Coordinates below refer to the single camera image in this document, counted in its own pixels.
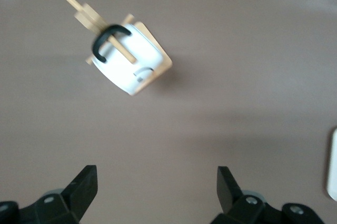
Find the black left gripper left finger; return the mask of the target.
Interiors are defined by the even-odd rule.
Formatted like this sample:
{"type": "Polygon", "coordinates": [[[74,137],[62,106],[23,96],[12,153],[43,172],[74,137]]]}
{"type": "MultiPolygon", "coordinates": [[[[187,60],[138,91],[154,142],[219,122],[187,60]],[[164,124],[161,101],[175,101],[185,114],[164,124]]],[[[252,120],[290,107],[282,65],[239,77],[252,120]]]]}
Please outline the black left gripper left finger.
{"type": "Polygon", "coordinates": [[[61,192],[47,193],[27,207],[2,201],[1,223],[80,223],[97,191],[97,167],[87,165],[61,192]]]}

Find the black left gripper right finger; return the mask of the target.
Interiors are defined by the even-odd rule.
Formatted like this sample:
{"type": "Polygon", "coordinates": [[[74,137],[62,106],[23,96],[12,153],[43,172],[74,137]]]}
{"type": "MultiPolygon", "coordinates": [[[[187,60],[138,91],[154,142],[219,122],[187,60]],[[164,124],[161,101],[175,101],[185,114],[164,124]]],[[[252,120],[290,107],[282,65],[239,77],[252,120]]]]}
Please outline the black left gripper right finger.
{"type": "Polygon", "coordinates": [[[211,223],[312,223],[324,224],[310,207],[286,203],[277,210],[258,196],[244,194],[230,169],[217,168],[217,196],[223,212],[211,223]]]}

